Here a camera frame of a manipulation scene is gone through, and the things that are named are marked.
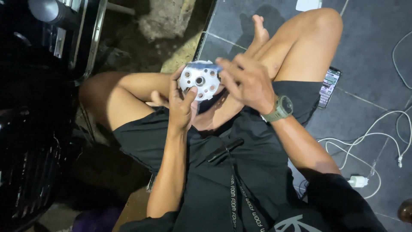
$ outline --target phone screen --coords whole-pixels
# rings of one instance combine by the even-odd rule
[[[319,101],[318,107],[326,108],[326,105],[328,104],[329,99],[332,96],[332,92],[336,86],[337,81],[339,80],[340,75],[341,72],[339,70],[328,70],[325,79],[323,80],[322,88],[319,92],[321,94],[321,99]]]

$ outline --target person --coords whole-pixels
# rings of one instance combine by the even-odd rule
[[[231,62],[216,59],[227,91],[201,114],[196,87],[180,97],[184,67],[171,75],[102,73],[81,87],[82,103],[121,150],[157,174],[147,218],[120,231],[385,231],[302,126],[339,43],[340,15],[300,13],[270,40],[263,18],[253,20],[248,50]],[[145,104],[161,95],[169,108]],[[213,133],[222,125],[228,130]],[[288,158],[309,182],[307,203],[293,187]]]

